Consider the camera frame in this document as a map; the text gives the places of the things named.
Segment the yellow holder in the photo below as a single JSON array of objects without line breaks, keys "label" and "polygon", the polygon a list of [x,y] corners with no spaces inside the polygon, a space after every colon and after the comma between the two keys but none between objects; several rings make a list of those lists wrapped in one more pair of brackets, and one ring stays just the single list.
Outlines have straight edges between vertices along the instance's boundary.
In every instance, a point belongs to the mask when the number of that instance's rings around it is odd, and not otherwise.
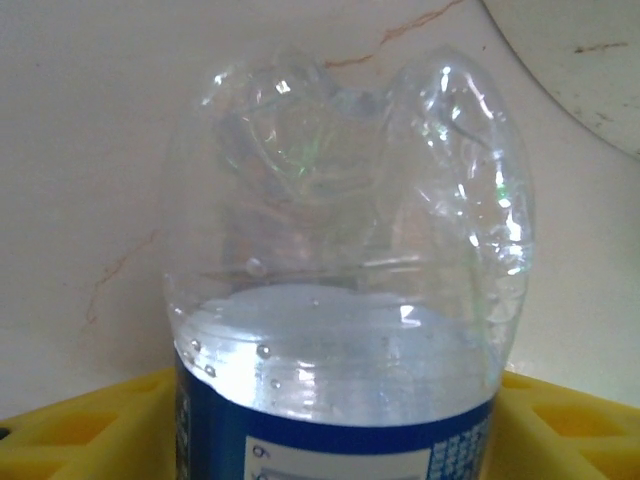
[{"label": "yellow holder", "polygon": [[[0,480],[173,480],[174,392],[167,369],[0,421]],[[505,372],[482,478],[640,480],[640,410]]]}]

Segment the plastic water bottle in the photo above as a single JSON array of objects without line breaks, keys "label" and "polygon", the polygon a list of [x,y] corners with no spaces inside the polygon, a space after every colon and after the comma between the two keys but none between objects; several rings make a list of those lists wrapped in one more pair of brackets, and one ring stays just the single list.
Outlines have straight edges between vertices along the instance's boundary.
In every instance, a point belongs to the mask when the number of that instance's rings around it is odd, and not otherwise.
[{"label": "plastic water bottle", "polygon": [[286,48],[212,76],[165,176],[178,478],[476,478],[531,263],[523,162],[449,49],[379,91]]}]

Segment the air bubble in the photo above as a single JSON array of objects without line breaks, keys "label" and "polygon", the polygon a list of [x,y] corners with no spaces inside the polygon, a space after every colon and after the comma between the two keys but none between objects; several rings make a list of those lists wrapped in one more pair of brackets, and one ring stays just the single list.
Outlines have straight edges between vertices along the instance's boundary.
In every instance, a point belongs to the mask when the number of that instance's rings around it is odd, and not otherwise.
[{"label": "air bubble", "polygon": [[184,358],[184,361],[190,364],[193,364],[193,362],[195,361],[193,358],[193,355],[191,355],[189,352],[184,351],[182,352],[182,358]]},{"label": "air bubble", "polygon": [[256,348],[256,353],[263,360],[271,358],[271,348],[269,347],[269,345],[264,345],[261,343],[260,345],[258,345],[258,348]]},{"label": "air bubble", "polygon": [[267,274],[267,267],[255,257],[251,257],[245,264],[247,273],[252,277],[264,277]]}]

